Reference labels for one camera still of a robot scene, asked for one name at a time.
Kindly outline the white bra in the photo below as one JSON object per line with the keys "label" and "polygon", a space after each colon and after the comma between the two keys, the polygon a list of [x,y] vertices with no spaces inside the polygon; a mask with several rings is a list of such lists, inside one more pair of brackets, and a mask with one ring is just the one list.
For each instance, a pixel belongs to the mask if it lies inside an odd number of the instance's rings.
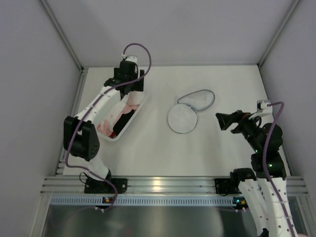
{"label": "white bra", "polygon": [[111,108],[109,112],[110,118],[118,119],[123,114],[128,114],[133,110],[137,110],[144,98],[144,92],[130,92]]}

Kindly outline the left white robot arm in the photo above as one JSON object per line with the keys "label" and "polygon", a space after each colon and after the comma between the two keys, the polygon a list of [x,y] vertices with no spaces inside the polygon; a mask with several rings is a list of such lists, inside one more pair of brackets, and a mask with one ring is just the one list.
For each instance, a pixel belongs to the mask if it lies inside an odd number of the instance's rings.
{"label": "left white robot arm", "polygon": [[96,97],[63,125],[65,166],[86,177],[86,194],[122,194],[127,179],[112,177],[100,156],[100,138],[117,139],[126,131],[146,98],[144,77],[148,70],[138,67],[137,58],[125,57],[105,81]]}

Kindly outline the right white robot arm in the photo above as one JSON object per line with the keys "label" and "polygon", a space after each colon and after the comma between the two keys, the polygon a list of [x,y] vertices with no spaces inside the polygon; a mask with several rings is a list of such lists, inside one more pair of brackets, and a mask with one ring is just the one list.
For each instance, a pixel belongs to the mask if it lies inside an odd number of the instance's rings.
{"label": "right white robot arm", "polygon": [[237,168],[230,181],[243,195],[259,237],[298,236],[287,197],[287,175],[281,155],[282,129],[275,121],[261,125],[259,114],[238,110],[231,114],[217,113],[222,131],[232,124],[232,134],[241,134],[254,154],[251,168]]}

